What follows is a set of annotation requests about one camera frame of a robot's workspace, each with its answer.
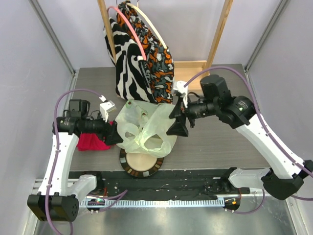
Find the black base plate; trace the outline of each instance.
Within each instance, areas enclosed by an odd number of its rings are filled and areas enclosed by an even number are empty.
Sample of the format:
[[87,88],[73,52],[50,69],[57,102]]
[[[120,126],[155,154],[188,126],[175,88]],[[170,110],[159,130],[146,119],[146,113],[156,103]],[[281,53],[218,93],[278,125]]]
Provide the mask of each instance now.
[[[216,195],[238,194],[225,180],[220,179],[228,169],[209,170],[159,170],[147,178],[134,178],[125,171],[102,171],[108,196],[115,196],[124,190],[124,200],[208,200]],[[83,171],[69,173],[70,179],[78,179]],[[241,188],[241,194],[249,194],[249,188]]]

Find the wooden post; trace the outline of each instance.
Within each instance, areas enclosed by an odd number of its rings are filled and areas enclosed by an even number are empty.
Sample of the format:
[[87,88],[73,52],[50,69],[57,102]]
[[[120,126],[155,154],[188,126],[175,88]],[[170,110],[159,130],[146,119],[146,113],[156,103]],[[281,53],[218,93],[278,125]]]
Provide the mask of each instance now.
[[116,61],[116,53],[115,53],[115,46],[114,46],[114,40],[113,40],[113,33],[112,33],[112,29],[111,29],[109,15],[107,12],[107,7],[106,7],[104,0],[98,0],[98,5],[99,5],[100,12],[101,12],[102,20],[104,23],[104,27],[106,28],[106,32],[107,32],[110,48],[112,51],[112,55],[113,55],[114,61]]
[[228,14],[229,14],[229,11],[230,11],[232,3],[233,3],[233,0],[225,0],[224,1],[224,5],[223,5],[223,8],[222,8],[220,20],[219,20],[219,23],[217,25],[217,28],[216,28],[216,31],[215,31],[215,35],[214,35],[214,38],[213,38],[213,42],[212,42],[212,45],[211,45],[210,53],[209,53],[209,56],[207,58],[207,61],[206,61],[205,65],[203,66],[203,69],[207,69],[207,68],[212,66],[212,63],[213,63],[213,60],[214,60],[214,56],[215,56],[215,53],[217,51],[217,47],[219,45],[219,42],[220,42],[220,39],[221,39],[223,30],[224,30],[224,27],[225,27],[225,24],[226,24],[227,17],[228,17]]

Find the zebra print bag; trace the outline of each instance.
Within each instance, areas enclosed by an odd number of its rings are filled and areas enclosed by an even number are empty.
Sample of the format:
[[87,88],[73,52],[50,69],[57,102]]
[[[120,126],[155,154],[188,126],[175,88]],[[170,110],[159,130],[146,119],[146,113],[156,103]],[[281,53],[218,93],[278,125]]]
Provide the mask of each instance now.
[[138,44],[131,39],[112,18],[110,18],[116,52],[116,63],[113,59],[106,30],[103,32],[109,56],[116,67],[117,95],[125,100],[141,100],[156,103],[152,94],[146,71],[147,62],[143,60]]
[[[149,81],[151,91],[157,103],[172,103],[172,85],[174,82],[174,61],[168,48],[164,48],[160,40],[146,26],[138,16],[135,9],[129,7],[124,1],[118,5],[123,15],[128,19],[130,25],[135,30],[142,47],[147,55],[146,78]],[[125,21],[116,15],[117,23],[121,28],[133,38],[133,34]]]

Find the white wall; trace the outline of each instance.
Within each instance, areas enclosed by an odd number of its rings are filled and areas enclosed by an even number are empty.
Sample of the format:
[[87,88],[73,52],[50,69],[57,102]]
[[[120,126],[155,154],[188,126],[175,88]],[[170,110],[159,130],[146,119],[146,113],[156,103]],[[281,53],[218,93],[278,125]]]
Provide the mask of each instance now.
[[[312,0],[290,1],[250,70],[265,119],[304,160],[313,160],[312,12]],[[311,177],[299,195],[313,198]],[[313,202],[299,204],[313,234]]]
[[27,0],[0,3],[0,234],[21,235],[52,145],[52,109],[71,75]]
[[[174,60],[206,60],[223,2],[141,0],[139,7],[164,38]],[[278,2],[234,0],[214,63],[245,65]],[[39,3],[76,69],[112,66],[96,0],[39,0]],[[106,5],[116,5],[115,0],[106,0]]]

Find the wooden shelf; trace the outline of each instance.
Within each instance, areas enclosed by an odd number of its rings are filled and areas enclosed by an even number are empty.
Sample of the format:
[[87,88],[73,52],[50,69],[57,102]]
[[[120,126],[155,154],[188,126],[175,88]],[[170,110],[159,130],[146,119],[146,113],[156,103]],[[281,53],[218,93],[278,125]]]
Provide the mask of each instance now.
[[[194,75],[203,70],[205,60],[197,61],[176,61],[174,62],[175,70],[175,81],[189,81]],[[192,83],[189,84],[188,90],[201,92],[200,80],[203,76],[199,76]]]

